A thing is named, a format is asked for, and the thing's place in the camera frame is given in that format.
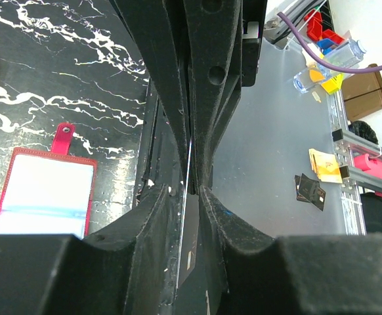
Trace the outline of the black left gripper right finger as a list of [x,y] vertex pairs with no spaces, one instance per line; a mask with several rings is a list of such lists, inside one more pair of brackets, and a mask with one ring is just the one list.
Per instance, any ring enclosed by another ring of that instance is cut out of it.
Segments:
[[271,238],[206,186],[199,210],[212,314],[382,314],[382,234]]

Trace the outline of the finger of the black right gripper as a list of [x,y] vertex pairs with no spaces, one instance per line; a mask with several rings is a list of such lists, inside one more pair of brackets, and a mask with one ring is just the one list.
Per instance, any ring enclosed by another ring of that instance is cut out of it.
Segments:
[[209,186],[213,157],[240,99],[242,2],[185,1],[190,41],[192,190]]
[[136,43],[150,74],[171,126],[180,169],[185,176],[188,137],[177,47],[182,2],[112,1],[111,4]]

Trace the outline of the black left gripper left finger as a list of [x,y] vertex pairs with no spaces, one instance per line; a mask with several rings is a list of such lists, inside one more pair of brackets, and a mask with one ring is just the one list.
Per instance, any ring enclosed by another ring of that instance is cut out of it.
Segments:
[[170,212],[168,186],[155,185],[83,240],[0,235],[0,314],[157,314]]

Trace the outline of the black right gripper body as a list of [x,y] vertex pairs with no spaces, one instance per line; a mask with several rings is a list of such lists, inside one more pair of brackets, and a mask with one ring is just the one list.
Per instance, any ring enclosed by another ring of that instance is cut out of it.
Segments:
[[266,1],[243,0],[242,5],[242,86],[251,87],[255,84],[259,67]]

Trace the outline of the red leather card holder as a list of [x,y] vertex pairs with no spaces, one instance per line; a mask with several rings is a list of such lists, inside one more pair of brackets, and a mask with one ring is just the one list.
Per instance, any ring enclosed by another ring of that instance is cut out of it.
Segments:
[[58,125],[49,151],[16,147],[0,198],[0,234],[89,231],[97,162],[69,153],[75,126]]

